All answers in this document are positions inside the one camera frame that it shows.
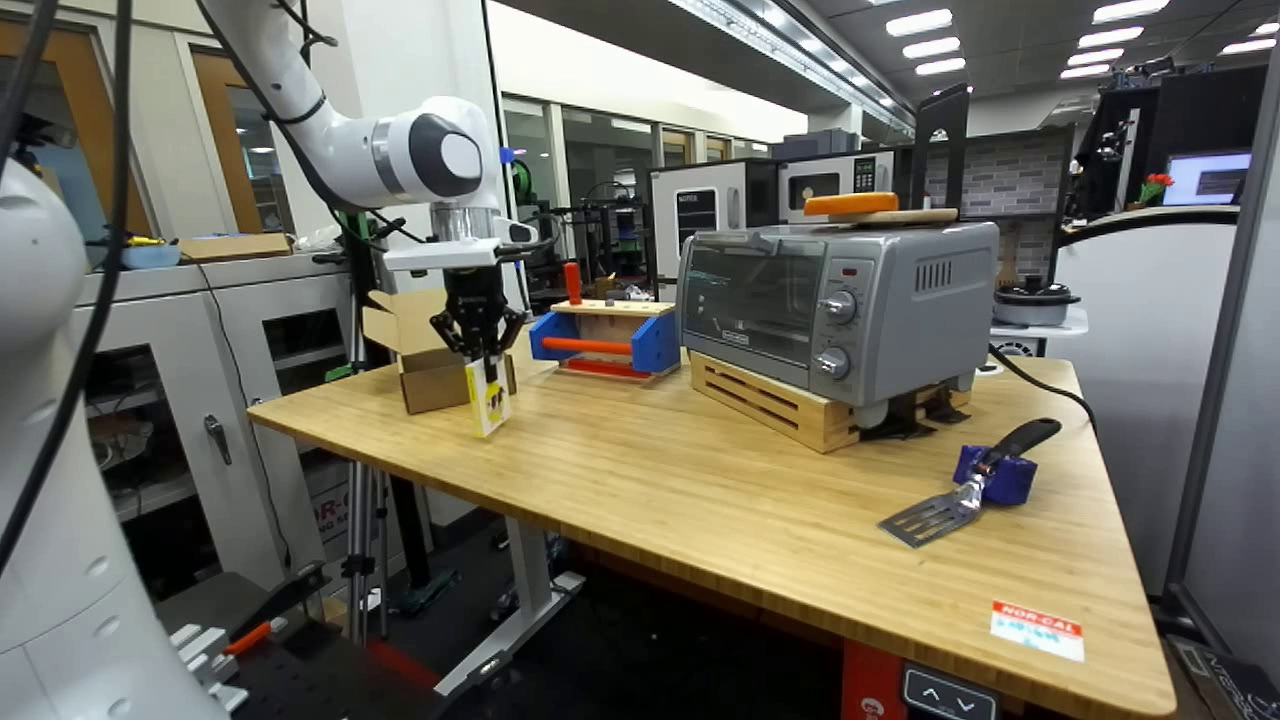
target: window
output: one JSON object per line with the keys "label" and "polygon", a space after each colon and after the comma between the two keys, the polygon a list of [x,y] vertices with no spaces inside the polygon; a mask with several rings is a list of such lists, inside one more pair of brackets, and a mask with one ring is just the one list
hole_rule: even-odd
{"label": "window", "polygon": [[531,100],[503,98],[507,148],[515,159],[515,204],[555,204],[555,166],[546,141],[546,112]]}
{"label": "window", "polygon": [[692,132],[664,128],[664,169],[692,166]]}
{"label": "window", "polygon": [[[24,25],[0,19],[0,92],[24,49]],[[86,244],[108,241],[111,207],[111,100],[93,33],[60,27],[47,37],[42,63],[24,104],[15,148],[60,191]],[[124,231],[153,231],[141,187],[127,187]]]}
{"label": "window", "polygon": [[293,231],[279,157],[265,104],[227,56],[195,52],[200,98],[240,231]]}
{"label": "window", "polygon": [[653,174],[653,124],[563,108],[563,154],[570,204],[623,202]]}

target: toaster oven control knob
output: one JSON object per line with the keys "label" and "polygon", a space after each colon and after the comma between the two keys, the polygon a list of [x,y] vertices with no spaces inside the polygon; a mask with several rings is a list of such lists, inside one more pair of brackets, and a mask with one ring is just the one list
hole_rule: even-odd
{"label": "toaster oven control knob", "polygon": [[816,353],[816,374],[844,379],[848,378],[848,353],[844,348],[822,348]]}
{"label": "toaster oven control knob", "polygon": [[857,296],[850,293],[830,293],[822,296],[829,326],[850,326],[857,322]]}

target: ceiling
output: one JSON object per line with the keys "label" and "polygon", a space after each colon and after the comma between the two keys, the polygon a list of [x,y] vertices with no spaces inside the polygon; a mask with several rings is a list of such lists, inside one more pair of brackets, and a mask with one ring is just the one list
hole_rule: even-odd
{"label": "ceiling", "polygon": [[[568,25],[583,37],[631,49],[640,56],[688,68],[728,87],[765,98],[795,112],[835,112],[844,100],[793,75],[748,43],[708,27],[668,0],[503,0],[550,25]],[[934,87],[971,83],[975,98],[1047,92],[1063,87],[1061,72],[1076,52],[1076,40],[1093,27],[1093,7],[1104,0],[776,0],[798,15],[810,33],[829,33],[880,72],[894,98],[925,100]],[[885,19],[952,7],[965,72],[915,75],[902,60],[902,40],[885,33]],[[1280,0],[1172,0],[1159,15],[1129,19],[1143,25],[1143,37],[1129,43],[1122,63],[1176,56],[1180,63],[1259,63],[1259,56],[1220,60],[1228,40],[1242,40],[1255,25],[1276,19]]]}

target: desk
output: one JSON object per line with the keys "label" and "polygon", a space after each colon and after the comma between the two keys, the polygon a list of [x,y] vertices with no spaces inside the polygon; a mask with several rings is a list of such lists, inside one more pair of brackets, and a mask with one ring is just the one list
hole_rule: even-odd
{"label": "desk", "polygon": [[[1076,388],[1063,360],[1028,360]],[[816,455],[672,378],[656,388],[531,378],[493,442],[471,415],[403,415],[391,374],[256,404],[252,419],[370,467],[437,483],[546,531],[758,604],[860,650],[1069,718],[1172,718],[1172,682],[1093,428],[1014,378],[971,388],[971,419],[927,442]],[[1030,415],[1063,433],[1036,447],[1014,512],[921,551],[876,519],[946,488],[954,447]],[[1083,626],[1083,661],[990,637],[990,600]]]}

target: cardboard box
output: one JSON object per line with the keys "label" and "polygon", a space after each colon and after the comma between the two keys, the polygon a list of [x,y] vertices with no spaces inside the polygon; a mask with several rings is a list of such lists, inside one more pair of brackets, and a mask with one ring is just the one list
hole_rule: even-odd
{"label": "cardboard box", "polygon": [[442,293],[369,296],[364,335],[396,353],[403,411],[437,411],[467,404],[463,360],[442,348],[432,316],[442,314]]}

